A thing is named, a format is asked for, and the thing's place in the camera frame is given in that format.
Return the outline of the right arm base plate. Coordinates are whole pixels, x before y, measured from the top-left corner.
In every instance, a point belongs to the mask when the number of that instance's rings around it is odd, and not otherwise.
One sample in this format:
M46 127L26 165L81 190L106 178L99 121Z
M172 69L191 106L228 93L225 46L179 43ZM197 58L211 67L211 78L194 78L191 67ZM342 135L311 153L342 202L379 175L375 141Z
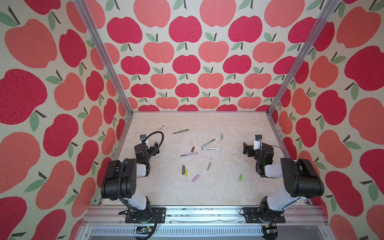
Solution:
M247 224L286 223L283 212L276 212L260 207L241 208L239 214L245 218Z

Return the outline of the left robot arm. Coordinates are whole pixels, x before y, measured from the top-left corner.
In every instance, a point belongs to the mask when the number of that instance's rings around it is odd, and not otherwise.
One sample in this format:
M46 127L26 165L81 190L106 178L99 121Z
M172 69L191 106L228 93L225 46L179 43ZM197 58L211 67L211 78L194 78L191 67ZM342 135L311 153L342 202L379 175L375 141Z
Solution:
M150 159L160 153L159 144L155 142L154 146L150 147L146 142L140 143L134 150L136 154L134 159L126 158L108 164L101 186L101 195L103 199L121 201L131 211L151 212L151 203L139 192L137 179L149 176Z

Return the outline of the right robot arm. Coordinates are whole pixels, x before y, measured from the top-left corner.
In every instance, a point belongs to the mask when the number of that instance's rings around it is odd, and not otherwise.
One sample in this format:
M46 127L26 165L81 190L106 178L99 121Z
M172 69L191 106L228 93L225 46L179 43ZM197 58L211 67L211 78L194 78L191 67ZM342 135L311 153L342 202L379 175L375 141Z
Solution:
M273 146L257 140L252 146L243 143L243 154L256 160L256 172L260 177L283 179L284 187L260 202L264 212L283 212L295 202L324 194L324 184L310 160L281 158L274 164Z

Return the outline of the white pen light green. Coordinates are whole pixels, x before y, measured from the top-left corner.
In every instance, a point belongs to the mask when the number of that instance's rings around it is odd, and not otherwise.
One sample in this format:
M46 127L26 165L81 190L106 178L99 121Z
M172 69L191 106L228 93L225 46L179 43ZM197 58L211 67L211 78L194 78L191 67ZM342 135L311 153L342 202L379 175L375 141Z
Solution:
M215 154L212 154L211 159L210 159L210 162L209 162L208 167L207 167L207 171L210 170L210 167L211 167L211 164L212 164L212 162L213 162L214 156L215 156Z

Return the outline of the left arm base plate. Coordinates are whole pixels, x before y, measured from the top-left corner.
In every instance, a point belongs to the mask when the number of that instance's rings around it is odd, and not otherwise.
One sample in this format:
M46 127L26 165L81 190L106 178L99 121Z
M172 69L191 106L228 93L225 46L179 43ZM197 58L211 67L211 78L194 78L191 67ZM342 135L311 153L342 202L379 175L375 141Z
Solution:
M125 223L127 224L158 224L165 223L166 208L152 208L151 213L128 211Z

